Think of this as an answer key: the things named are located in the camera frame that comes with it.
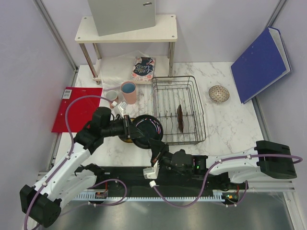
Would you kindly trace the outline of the blue plastic tumbler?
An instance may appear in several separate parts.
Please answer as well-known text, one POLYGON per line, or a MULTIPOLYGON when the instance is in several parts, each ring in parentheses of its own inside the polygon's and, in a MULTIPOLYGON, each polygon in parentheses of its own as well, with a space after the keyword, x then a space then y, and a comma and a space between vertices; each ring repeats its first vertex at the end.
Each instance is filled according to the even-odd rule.
POLYGON ((134 83, 131 82, 126 82, 124 84, 122 84, 121 86, 121 90, 123 93, 129 94, 129 93, 133 93, 136 89, 136 86, 134 83))

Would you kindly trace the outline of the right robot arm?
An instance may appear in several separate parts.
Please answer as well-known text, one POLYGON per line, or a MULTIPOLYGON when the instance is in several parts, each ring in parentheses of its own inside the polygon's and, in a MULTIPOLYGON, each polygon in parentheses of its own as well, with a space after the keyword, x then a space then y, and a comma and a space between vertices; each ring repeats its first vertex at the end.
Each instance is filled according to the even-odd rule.
POLYGON ((223 156, 191 155, 183 149, 171 153, 166 143, 153 139, 150 147, 151 167, 143 170, 145 179, 157 179, 160 168, 166 168, 186 176, 221 175, 220 184, 227 189, 265 175, 280 180, 295 179, 295 163, 301 161, 291 155, 287 145, 266 140, 257 141, 248 150, 223 156))

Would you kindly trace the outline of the black plate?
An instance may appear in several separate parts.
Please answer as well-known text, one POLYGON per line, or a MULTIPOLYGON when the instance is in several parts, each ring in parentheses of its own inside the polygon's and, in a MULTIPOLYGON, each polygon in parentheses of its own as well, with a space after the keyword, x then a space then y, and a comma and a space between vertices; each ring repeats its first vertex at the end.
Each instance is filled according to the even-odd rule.
POLYGON ((151 115, 140 115, 133 120, 133 124, 143 133, 144 137, 133 139, 132 142, 139 148, 150 149, 149 139, 161 141, 164 131, 160 121, 151 115))

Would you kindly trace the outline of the brown patterned bowl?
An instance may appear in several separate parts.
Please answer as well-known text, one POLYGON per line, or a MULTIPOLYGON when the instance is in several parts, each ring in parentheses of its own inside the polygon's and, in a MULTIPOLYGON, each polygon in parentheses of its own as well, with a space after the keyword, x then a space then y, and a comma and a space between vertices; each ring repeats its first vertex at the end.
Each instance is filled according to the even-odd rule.
POLYGON ((222 103, 229 99, 230 93, 226 87, 214 85, 209 89, 209 97, 215 102, 222 103))

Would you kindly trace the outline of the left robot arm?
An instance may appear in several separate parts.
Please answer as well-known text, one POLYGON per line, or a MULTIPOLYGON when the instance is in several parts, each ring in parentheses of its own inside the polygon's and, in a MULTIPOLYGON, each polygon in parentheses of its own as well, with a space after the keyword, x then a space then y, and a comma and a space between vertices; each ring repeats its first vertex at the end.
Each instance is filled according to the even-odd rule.
POLYGON ((87 160, 108 137, 122 136, 130 139, 144 137, 128 115, 112 119, 110 108, 98 107, 92 119, 76 136, 72 137, 71 148, 60 161, 33 186, 25 185, 20 190, 22 211, 25 214, 24 229, 28 219, 47 228, 60 216, 62 209, 85 189, 101 188, 105 176, 101 168, 89 164, 74 179, 70 176, 87 160))

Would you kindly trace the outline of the pink plastic tumbler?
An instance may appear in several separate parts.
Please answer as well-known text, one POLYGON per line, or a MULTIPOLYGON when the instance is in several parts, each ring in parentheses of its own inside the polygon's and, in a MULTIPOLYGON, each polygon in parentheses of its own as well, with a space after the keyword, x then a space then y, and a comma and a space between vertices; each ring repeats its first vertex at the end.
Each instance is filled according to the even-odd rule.
POLYGON ((123 94, 123 96, 124 96, 125 101, 126 101, 128 104, 135 104, 135 103, 136 103, 136 101, 137 101, 137 92, 136 92, 136 89, 135 89, 135 91, 134 91, 133 93, 126 94, 126 93, 123 93, 123 92, 122 92, 122 94, 123 94))

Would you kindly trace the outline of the dark brown plate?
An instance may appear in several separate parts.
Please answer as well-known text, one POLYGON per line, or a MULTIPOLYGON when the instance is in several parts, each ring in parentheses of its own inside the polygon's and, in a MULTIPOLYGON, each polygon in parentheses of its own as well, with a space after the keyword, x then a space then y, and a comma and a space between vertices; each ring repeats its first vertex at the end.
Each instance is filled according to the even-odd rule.
POLYGON ((181 104, 179 104, 179 106, 177 107, 177 122, 180 133, 184 133, 184 121, 183 121, 183 112, 181 104))

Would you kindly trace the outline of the pink ceramic mug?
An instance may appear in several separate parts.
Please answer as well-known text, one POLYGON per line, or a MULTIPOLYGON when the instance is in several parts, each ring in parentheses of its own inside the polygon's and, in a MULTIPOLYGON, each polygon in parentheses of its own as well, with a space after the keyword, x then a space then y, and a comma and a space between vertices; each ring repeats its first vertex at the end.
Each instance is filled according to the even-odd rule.
POLYGON ((107 91, 106 98, 110 100, 109 106, 111 109, 118 104, 118 93, 115 90, 107 91))

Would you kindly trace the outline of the yellow patterned plate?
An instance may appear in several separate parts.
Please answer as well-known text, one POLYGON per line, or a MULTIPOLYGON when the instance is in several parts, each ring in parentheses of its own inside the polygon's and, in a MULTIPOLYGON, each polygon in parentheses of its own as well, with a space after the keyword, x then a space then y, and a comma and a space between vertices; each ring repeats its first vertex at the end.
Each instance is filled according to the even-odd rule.
POLYGON ((122 138, 122 137, 120 137, 119 139, 122 140, 125 143, 133 143, 133 141, 130 138, 122 138))

